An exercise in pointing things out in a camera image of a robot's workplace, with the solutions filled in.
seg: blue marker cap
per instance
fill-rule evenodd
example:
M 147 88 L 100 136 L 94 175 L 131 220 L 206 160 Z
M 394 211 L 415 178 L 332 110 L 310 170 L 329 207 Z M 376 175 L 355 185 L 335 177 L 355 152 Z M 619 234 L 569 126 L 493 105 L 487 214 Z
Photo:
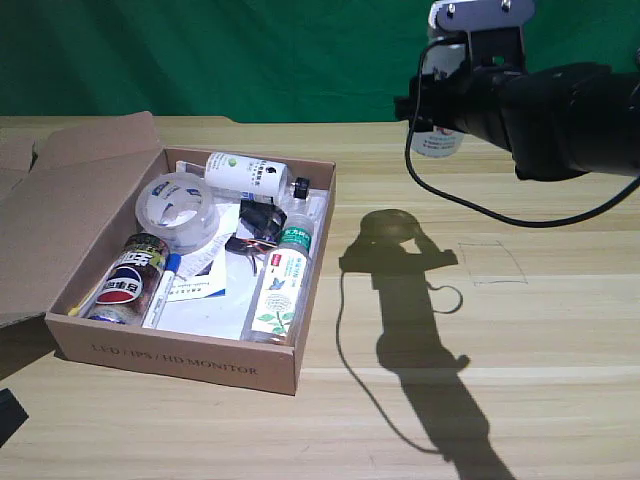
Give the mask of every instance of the blue marker cap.
M 169 257 L 167 258 L 167 265 L 165 267 L 165 270 L 170 270 L 173 273 L 176 273 L 178 271 L 178 267 L 180 267 L 180 260 L 182 260 L 182 257 L 180 255 L 178 255 L 177 253 L 170 253 Z

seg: white bottle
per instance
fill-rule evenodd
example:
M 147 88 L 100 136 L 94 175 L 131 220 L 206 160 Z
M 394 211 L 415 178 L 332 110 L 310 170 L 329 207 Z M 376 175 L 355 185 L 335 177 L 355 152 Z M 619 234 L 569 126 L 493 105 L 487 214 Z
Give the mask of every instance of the white bottle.
M 265 260 L 240 339 L 292 345 L 304 308 L 314 223 L 287 217 L 278 247 Z
M 294 178 L 284 163 L 224 152 L 209 156 L 204 180 L 216 196 L 277 206 L 289 198 L 304 200 L 309 191 L 309 180 Z
M 442 40 L 443 33 L 438 30 L 435 16 L 440 8 L 447 8 L 448 2 L 435 2 L 429 13 L 429 41 Z M 427 54 L 422 66 L 422 74 L 434 74 L 437 80 L 444 80 L 464 61 L 466 50 L 464 45 L 442 45 L 433 47 Z M 432 132 L 415 132 L 411 149 L 427 157 L 448 157 L 458 151 L 464 134 L 434 125 Z

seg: cardboard box flap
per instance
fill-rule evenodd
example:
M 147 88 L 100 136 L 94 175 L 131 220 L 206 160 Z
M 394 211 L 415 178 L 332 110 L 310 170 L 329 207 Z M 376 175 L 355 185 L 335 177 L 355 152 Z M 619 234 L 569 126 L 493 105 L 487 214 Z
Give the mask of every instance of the cardboard box flap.
M 159 146 L 149 112 L 95 120 L 51 134 L 33 171 L 119 157 Z
M 160 169 L 166 171 L 160 147 L 34 169 L 0 204 L 0 316 L 11 321 L 47 311 L 122 204 L 137 197 L 141 179 Z M 133 210 L 131 205 L 129 231 L 136 229 Z M 126 232 L 110 238 L 113 251 L 125 239 Z
M 16 137 L 0 145 L 0 201 L 29 173 L 34 140 Z

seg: white paper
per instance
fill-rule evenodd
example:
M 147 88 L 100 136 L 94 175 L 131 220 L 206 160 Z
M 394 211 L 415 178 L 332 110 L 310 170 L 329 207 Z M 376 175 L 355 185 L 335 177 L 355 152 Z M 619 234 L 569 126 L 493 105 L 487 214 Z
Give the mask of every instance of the white paper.
M 242 255 L 224 252 L 227 263 L 225 295 L 167 303 L 158 330 L 240 339 L 256 288 L 253 267 Z
M 216 258 L 198 275 L 187 280 L 176 277 L 169 292 L 168 302 L 192 300 L 216 295 L 224 295 L 227 283 L 225 250 L 221 249 Z
M 176 280 L 190 280 L 202 272 L 207 265 L 214 261 L 218 253 L 224 250 L 227 240 L 238 228 L 240 202 L 220 203 L 220 199 L 216 198 L 215 200 L 217 215 L 220 219 L 218 231 L 204 247 L 188 255 L 183 255 Z

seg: white marker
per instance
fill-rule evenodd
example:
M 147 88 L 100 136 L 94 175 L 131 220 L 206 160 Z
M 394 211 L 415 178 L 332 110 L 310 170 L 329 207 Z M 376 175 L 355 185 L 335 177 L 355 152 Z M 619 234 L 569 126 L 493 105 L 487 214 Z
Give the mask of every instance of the white marker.
M 160 278 L 156 293 L 153 294 L 149 310 L 147 310 L 147 314 L 144 316 L 142 328 L 156 328 L 158 325 L 160 314 L 164 309 L 164 304 L 167 302 L 171 286 L 173 285 L 173 279 L 176 277 L 176 272 L 180 266 L 180 259 L 180 255 L 176 253 L 170 254 L 167 258 L 167 266 L 162 274 L 162 278 Z

